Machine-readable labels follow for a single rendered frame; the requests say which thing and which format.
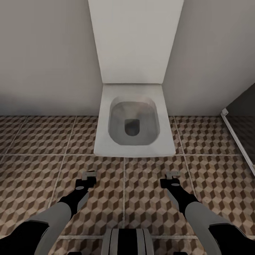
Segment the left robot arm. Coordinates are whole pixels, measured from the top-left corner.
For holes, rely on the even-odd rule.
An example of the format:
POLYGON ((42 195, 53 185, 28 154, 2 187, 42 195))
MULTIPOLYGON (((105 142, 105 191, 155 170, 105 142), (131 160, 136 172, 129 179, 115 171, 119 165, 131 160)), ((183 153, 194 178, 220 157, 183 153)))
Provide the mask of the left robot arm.
POLYGON ((0 255, 48 255, 73 215, 88 201, 88 188, 94 187, 97 175, 95 171, 84 172, 82 179, 76 180, 74 192, 0 239, 0 255))

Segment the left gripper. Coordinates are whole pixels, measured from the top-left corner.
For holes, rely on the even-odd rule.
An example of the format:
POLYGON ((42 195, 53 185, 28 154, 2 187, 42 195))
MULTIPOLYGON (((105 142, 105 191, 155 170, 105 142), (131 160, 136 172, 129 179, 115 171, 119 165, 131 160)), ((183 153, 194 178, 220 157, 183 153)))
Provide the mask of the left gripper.
POLYGON ((75 183, 75 187, 77 187, 80 184, 87 184, 88 188, 93 188, 96 184, 96 178, 88 178, 87 180, 77 179, 75 183))

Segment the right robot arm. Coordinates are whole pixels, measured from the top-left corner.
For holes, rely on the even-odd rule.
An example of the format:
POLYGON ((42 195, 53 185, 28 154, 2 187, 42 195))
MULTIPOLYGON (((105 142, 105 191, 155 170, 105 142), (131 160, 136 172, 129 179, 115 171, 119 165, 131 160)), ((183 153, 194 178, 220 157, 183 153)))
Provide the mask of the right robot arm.
POLYGON ((255 241, 185 191, 173 178, 180 175, 179 171, 167 171, 166 179, 160 179, 161 188, 167 188, 169 199, 183 213, 207 255, 255 255, 255 241))

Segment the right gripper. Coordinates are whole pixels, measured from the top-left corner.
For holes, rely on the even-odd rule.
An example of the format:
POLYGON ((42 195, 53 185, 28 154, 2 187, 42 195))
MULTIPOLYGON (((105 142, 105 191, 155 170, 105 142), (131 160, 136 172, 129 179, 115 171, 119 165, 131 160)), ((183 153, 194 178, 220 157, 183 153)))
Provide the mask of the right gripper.
POLYGON ((179 180, 177 178, 173 178, 172 180, 160 179, 161 188, 167 188, 167 184, 170 182, 177 182, 180 185, 179 180))

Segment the robot trunk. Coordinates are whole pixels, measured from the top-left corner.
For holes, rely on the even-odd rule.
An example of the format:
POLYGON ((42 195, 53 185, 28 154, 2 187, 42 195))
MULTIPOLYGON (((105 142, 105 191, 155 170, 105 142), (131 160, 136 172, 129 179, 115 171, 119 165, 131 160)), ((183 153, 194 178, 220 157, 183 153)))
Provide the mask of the robot trunk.
POLYGON ((108 228, 101 255, 154 255, 151 234, 148 229, 108 228))

